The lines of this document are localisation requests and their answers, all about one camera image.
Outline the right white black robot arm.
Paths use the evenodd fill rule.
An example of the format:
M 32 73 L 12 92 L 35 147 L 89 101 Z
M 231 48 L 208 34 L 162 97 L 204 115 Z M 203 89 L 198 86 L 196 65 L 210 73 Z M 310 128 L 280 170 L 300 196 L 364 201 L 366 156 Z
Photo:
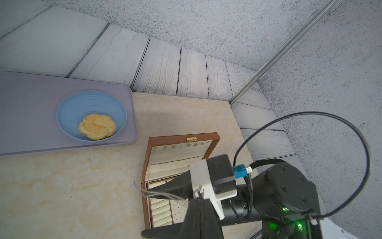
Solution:
M 232 166 L 227 155 L 205 159 L 172 181 L 148 190 L 157 199 L 186 199 L 185 219 L 172 225 L 149 223 L 142 231 L 151 239 L 221 239 L 222 228 L 262 222 L 265 239 L 350 239 L 352 235 L 320 214 L 315 184 L 291 164 L 260 160 L 269 165 L 252 177 L 245 166 Z

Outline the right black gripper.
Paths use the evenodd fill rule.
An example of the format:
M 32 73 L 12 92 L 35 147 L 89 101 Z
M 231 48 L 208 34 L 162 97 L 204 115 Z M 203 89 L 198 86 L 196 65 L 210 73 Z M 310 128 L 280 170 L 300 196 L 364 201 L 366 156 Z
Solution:
M 188 200 L 188 208 L 182 223 L 146 229 L 141 236 L 147 239 L 223 239 L 220 219 L 209 199 L 201 193 L 194 196 L 189 171 L 168 183 L 149 189 L 149 198 Z

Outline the brown jewelry box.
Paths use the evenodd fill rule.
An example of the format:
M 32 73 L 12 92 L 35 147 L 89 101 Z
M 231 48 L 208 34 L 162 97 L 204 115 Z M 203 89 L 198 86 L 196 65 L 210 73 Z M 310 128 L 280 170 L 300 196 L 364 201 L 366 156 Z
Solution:
M 190 169 L 190 164 L 207 159 L 220 141 L 216 132 L 157 136 L 148 139 L 140 189 L 164 185 Z M 142 197 L 146 229 L 184 221 L 188 203 L 176 199 Z

